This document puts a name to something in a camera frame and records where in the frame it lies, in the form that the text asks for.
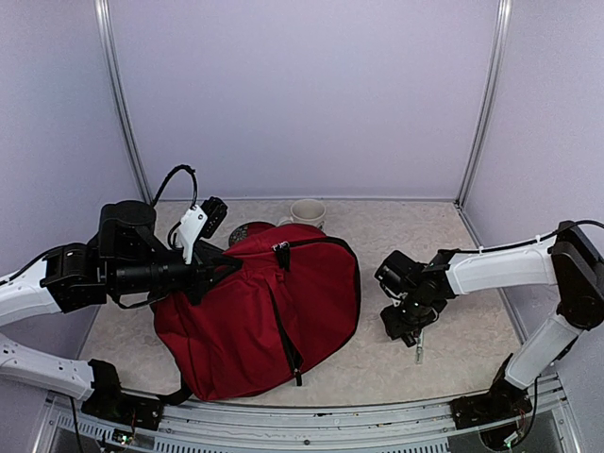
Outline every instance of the white mug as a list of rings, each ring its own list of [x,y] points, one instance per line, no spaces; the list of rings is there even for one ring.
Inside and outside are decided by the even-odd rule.
[[[323,229],[327,208],[319,200],[297,200],[290,207],[290,215],[282,217],[278,225],[304,224]]]

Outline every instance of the gray wall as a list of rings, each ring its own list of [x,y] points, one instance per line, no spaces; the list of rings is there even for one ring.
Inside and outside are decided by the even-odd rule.
[[[129,0],[111,17],[155,190],[455,198],[497,1]],[[167,197],[188,198],[179,178]]]
[[[46,248],[87,241],[105,202],[136,197],[93,2],[0,2],[0,275]],[[93,311],[3,327],[74,357]],[[0,450],[30,451],[45,392],[0,379]]]
[[[467,212],[485,244],[522,240],[560,220],[604,220],[604,3],[515,0],[495,111]],[[604,251],[604,231],[585,227]],[[509,291],[528,332],[555,288]],[[604,327],[559,370],[585,439],[604,445]]]

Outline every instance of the table surface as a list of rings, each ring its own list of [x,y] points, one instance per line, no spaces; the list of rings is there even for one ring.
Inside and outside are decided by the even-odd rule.
[[[229,201],[228,216],[211,242],[227,248],[228,236],[235,227],[251,221],[275,223],[288,213],[291,203]],[[379,318],[390,300],[373,274],[393,250],[426,262],[439,248],[473,246],[453,205],[349,200],[325,203],[326,234],[345,239],[360,261],[362,303],[357,333],[341,350],[306,373],[303,387],[288,382],[265,394],[232,401],[293,407],[356,406],[487,389],[501,362],[519,346],[497,291],[450,301],[440,320],[425,329],[421,365],[415,364],[414,348],[388,338]],[[187,203],[159,203],[157,236],[165,238],[186,208]],[[127,389],[167,394],[179,387],[179,372],[170,352],[155,335],[148,308],[122,311],[111,302],[103,306],[80,358],[110,361]]]

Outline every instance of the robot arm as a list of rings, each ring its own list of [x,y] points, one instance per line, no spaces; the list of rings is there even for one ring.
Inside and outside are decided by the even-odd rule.
[[[381,313],[386,332],[407,346],[435,322],[447,299],[489,288],[557,284],[561,302],[499,369],[486,394],[452,401],[457,428],[531,410],[527,387],[561,359],[585,330],[604,321],[604,259],[574,222],[552,234],[491,249],[441,250],[427,263],[393,252],[376,278],[394,303]]]
[[[219,250],[201,241],[209,238],[227,215],[218,198],[193,206],[177,224],[175,246],[166,248],[153,234],[155,210],[138,201],[106,205],[98,233],[87,243],[53,248],[22,270],[0,278],[0,327],[36,316],[78,310],[107,302],[122,308],[184,292],[193,304],[232,272],[212,262]],[[151,293],[135,306],[122,306],[124,294]],[[103,361],[71,361],[42,353],[0,334],[0,377],[18,380],[76,399],[82,410],[129,425],[157,428],[158,400],[123,394],[115,367]]]

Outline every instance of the black cable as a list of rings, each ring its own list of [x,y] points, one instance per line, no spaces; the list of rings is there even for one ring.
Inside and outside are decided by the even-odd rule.
[[[39,259],[43,258],[44,255],[54,252],[55,250],[59,250],[59,249],[60,249],[60,247],[53,247],[53,248],[49,248],[45,252],[41,252],[40,255],[38,255],[36,258],[34,258],[32,261],[30,261],[25,266],[23,266],[21,269],[19,269],[17,272],[15,272],[8,279],[0,281],[0,286],[6,285],[7,283],[11,282],[12,280],[14,280],[18,276],[20,276],[23,272],[25,272],[27,269],[29,269],[31,266],[33,266]]]
[[[491,451],[496,451],[496,452],[500,452],[500,451],[511,451],[512,448],[516,448],[517,446],[519,446],[520,444],[522,444],[525,439],[527,439],[527,437],[529,436],[530,430],[532,429],[532,426],[535,424],[535,418],[537,418],[537,380],[539,379],[539,377],[537,377],[535,379],[535,383],[534,383],[534,395],[535,395],[535,401],[533,403],[533,407],[532,407],[532,415],[530,417],[530,423],[528,424],[528,428],[527,430],[523,433],[522,437],[518,440],[518,442],[516,442],[515,444],[511,444],[510,446],[507,445],[502,445],[499,448],[492,448],[489,446],[486,446],[489,450]]]
[[[532,406],[532,416],[530,417],[530,423],[528,424],[528,428],[524,432],[524,434],[522,435],[520,440],[518,442],[516,442],[514,445],[512,445],[512,448],[516,448],[517,446],[522,444],[525,441],[525,439],[527,439],[527,437],[529,436],[530,430],[532,429],[532,426],[535,424],[535,418],[537,418],[537,380],[538,379],[539,379],[538,377],[535,379],[535,384],[534,384],[535,401]]]
[[[113,302],[115,302],[115,304],[120,309],[122,309],[122,310],[134,310],[134,309],[139,309],[140,307],[146,307],[147,305],[151,305],[151,304],[154,304],[156,302],[160,302],[161,300],[165,299],[167,296],[168,296],[167,294],[157,295],[157,296],[152,297],[150,299],[147,298],[143,302],[136,302],[136,303],[131,304],[131,305],[124,305],[119,300],[113,300]]]
[[[77,448],[79,449],[79,453],[84,453],[84,447],[82,446],[82,439],[79,437],[79,426],[77,425],[77,411],[76,411],[76,402],[72,396],[69,397],[72,402],[72,415],[74,417],[74,430],[75,430],[75,438],[77,439]]]
[[[153,200],[151,201],[152,207],[155,207],[155,205],[158,204],[159,198],[161,197],[163,190],[168,185],[168,182],[170,182],[170,179],[172,179],[172,177],[181,170],[187,172],[191,176],[191,181],[193,182],[193,198],[191,200],[191,209],[195,206],[195,203],[197,203],[197,178],[195,177],[195,170],[190,165],[182,164],[177,165],[172,170],[170,170],[170,173],[168,173],[168,175],[163,179],[161,185],[159,186],[158,192],[155,195],[155,198],[153,198]]]
[[[155,207],[158,204],[159,198],[161,197],[163,190],[168,185],[168,182],[170,182],[170,179],[172,179],[172,177],[181,170],[184,172],[187,172],[191,176],[191,181],[193,182],[193,198],[191,200],[191,205],[189,206],[189,209],[192,210],[194,208],[195,204],[197,203],[197,178],[195,177],[194,168],[192,168],[189,165],[185,165],[185,164],[177,165],[172,170],[170,170],[170,173],[168,173],[168,175],[166,175],[166,177],[161,182],[161,185],[159,186],[158,192],[155,194],[155,197],[151,201],[152,207]],[[170,228],[170,232],[168,233],[168,236],[166,238],[168,245],[173,250],[179,249],[178,247],[176,247],[176,238],[174,237],[174,234],[178,227],[180,227],[180,222],[176,222],[174,224],[174,226],[172,226],[172,228]]]
[[[170,231],[168,232],[168,237],[167,237],[168,245],[173,250],[181,250],[181,247],[176,246],[176,229],[178,227],[180,227],[180,221],[176,222],[174,224],[174,226],[172,226],[172,228],[170,228]]]
[[[558,236],[560,233],[566,231],[567,229],[570,229],[572,227],[578,227],[579,225],[593,225],[595,227],[600,227],[600,228],[604,229],[604,224],[602,224],[596,220],[589,220],[589,219],[579,220],[579,221],[573,222],[570,225],[565,226],[564,228],[558,228],[558,229],[555,229],[554,231],[552,231],[551,233],[547,233],[545,236],[542,236],[540,238],[540,241],[546,241],[549,238]],[[512,250],[514,248],[524,247],[525,245],[531,245],[533,243],[537,243],[537,239],[530,239],[528,241],[523,241],[521,243],[511,243],[509,245],[500,245],[498,247],[483,248],[481,250],[472,249],[472,250],[446,250],[446,251],[455,252],[455,253],[467,253],[467,254],[479,254],[479,253],[485,253],[485,252],[501,252],[503,250]]]

